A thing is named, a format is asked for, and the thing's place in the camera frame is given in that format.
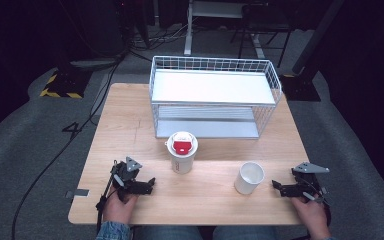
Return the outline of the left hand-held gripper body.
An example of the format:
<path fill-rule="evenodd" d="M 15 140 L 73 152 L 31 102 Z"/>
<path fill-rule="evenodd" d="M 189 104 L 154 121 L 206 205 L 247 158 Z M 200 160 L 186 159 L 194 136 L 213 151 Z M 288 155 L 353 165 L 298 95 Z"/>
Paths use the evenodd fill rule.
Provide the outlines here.
<path fill-rule="evenodd" d="M 112 169 L 112 185 L 117 190 L 119 199 L 123 202 L 127 201 L 127 196 L 131 194 L 131 188 L 140 188 L 140 181 L 136 180 L 142 165 L 127 156 L 124 161 L 115 162 Z"/>

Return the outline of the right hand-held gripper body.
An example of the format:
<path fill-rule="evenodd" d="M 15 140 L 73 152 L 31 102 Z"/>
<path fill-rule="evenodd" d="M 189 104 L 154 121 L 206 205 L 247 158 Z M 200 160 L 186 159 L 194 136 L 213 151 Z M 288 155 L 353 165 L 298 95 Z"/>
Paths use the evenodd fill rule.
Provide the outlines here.
<path fill-rule="evenodd" d="M 321 187 L 316 175 L 329 173 L 327 167 L 318 166 L 310 162 L 303 162 L 292 168 L 292 174 L 299 185 L 301 195 L 309 201 L 317 203 L 325 202 L 324 195 L 327 193 L 325 187 Z"/>

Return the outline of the white paper cup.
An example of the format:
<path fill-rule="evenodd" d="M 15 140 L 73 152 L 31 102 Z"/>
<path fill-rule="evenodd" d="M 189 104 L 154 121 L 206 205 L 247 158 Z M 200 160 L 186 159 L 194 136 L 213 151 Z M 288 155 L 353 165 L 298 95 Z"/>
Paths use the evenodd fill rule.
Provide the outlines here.
<path fill-rule="evenodd" d="M 264 178 L 265 172 L 260 164 L 245 162 L 239 169 L 234 187 L 238 193 L 249 195 L 263 182 Z"/>

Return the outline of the white cup with red-tab lid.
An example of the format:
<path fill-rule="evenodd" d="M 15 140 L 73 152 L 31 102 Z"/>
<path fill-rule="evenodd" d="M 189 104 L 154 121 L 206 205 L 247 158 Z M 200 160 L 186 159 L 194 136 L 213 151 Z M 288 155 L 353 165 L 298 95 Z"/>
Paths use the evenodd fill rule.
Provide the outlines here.
<path fill-rule="evenodd" d="M 192 170 L 199 144 L 196 137 L 185 131 L 172 134 L 165 143 L 171 158 L 172 170 L 186 174 Z"/>

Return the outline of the white wire shelf rack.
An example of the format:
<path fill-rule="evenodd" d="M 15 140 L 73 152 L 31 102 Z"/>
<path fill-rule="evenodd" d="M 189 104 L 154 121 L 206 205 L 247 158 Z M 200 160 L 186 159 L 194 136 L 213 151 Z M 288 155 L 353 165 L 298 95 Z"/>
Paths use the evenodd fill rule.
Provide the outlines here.
<path fill-rule="evenodd" d="M 155 56 L 149 97 L 158 138 L 257 139 L 282 86 L 269 60 Z"/>

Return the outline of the person's left hand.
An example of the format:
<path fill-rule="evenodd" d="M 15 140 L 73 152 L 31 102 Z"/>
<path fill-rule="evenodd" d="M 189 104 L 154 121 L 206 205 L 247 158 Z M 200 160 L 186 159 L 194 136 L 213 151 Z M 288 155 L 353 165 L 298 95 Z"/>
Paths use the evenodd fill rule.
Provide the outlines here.
<path fill-rule="evenodd" d="M 137 195 L 128 195 L 126 202 L 121 201 L 116 188 L 111 186 L 103 210 L 103 221 L 129 224 L 137 200 Z"/>

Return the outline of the person's right hand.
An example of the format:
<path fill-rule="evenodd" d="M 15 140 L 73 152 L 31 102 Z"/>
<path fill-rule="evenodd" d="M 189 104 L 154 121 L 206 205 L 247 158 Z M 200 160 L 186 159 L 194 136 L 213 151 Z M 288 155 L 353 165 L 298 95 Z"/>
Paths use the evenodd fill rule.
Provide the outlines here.
<path fill-rule="evenodd" d="M 291 198 L 299 218 L 306 226 L 311 240 L 327 240 L 332 236 L 327 225 L 327 216 L 323 203 L 315 201 L 305 202 L 301 198 Z"/>

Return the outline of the person's left jeans leg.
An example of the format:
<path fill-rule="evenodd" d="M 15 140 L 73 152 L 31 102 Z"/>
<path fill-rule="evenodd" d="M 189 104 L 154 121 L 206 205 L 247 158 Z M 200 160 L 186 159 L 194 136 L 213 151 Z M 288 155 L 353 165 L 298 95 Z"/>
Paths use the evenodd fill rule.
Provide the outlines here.
<path fill-rule="evenodd" d="M 203 240 L 193 226 L 143 226 L 133 234 L 133 240 Z"/>

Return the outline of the person's jeans leg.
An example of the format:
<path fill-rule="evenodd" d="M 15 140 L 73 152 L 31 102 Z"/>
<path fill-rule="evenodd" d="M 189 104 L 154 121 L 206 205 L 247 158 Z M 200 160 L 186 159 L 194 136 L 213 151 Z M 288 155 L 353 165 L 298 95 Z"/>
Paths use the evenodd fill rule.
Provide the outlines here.
<path fill-rule="evenodd" d="M 277 240 L 273 227 L 268 226 L 218 226 L 213 240 Z"/>
<path fill-rule="evenodd" d="M 133 234 L 133 240 L 203 240 L 193 226 L 143 226 Z"/>

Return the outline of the grey tape strip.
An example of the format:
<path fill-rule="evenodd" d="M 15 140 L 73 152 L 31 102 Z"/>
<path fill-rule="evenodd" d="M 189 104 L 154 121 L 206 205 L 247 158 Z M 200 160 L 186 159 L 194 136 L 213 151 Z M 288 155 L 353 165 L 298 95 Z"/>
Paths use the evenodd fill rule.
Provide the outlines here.
<path fill-rule="evenodd" d="M 88 189 L 69 190 L 65 193 L 67 199 L 74 199 L 75 197 L 87 197 L 89 195 Z"/>

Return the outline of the person's right jeans leg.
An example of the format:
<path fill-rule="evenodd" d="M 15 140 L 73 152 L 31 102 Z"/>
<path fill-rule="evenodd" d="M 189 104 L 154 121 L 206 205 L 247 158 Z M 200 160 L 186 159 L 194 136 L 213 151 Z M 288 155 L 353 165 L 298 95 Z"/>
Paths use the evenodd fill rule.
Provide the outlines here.
<path fill-rule="evenodd" d="M 273 227 L 268 226 L 218 226 L 213 240 L 277 240 Z"/>

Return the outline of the black stand with flat base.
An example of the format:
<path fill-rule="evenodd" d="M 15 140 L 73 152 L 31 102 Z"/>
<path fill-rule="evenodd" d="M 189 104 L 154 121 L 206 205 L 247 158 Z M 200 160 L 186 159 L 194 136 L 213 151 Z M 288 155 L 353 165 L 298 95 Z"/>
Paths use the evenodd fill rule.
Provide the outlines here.
<path fill-rule="evenodd" d="M 313 84 L 323 62 L 322 44 L 325 33 L 334 21 L 345 0 L 333 0 L 318 24 L 303 52 L 295 62 L 292 76 L 280 76 L 282 90 L 289 101 L 319 101 L 320 97 Z"/>

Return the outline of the yellow-black striped stand base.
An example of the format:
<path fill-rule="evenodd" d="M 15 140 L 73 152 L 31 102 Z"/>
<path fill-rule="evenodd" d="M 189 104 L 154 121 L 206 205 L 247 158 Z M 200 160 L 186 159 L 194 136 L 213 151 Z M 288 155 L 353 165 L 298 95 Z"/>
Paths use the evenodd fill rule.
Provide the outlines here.
<path fill-rule="evenodd" d="M 56 70 L 48 79 L 40 96 L 81 99 L 84 97 L 91 76 L 91 71 L 75 70 L 66 73 Z"/>

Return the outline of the black metal chair frame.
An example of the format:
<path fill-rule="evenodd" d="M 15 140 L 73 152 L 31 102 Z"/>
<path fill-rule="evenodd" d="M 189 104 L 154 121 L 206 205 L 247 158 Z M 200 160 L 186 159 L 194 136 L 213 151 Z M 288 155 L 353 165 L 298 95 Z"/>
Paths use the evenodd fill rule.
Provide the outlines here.
<path fill-rule="evenodd" d="M 246 48 L 245 39 L 256 39 L 260 34 L 270 34 L 271 38 L 266 42 L 269 49 L 280 50 L 277 66 L 280 66 L 292 32 L 292 26 L 284 10 L 277 3 L 248 3 L 241 7 L 241 20 L 235 30 L 231 41 L 240 34 L 240 47 L 238 57 L 242 57 Z M 284 33 L 284 43 L 280 47 L 271 46 L 270 43 L 279 34 Z"/>

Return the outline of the white desk frame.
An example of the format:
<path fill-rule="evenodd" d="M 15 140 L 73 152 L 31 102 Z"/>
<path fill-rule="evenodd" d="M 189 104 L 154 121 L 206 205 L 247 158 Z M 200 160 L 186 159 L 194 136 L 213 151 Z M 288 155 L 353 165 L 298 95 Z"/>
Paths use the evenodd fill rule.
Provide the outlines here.
<path fill-rule="evenodd" d="M 193 18 L 213 17 L 240 19 L 243 3 L 219 2 L 216 0 L 188 0 L 187 33 L 185 38 L 184 55 L 192 54 Z"/>

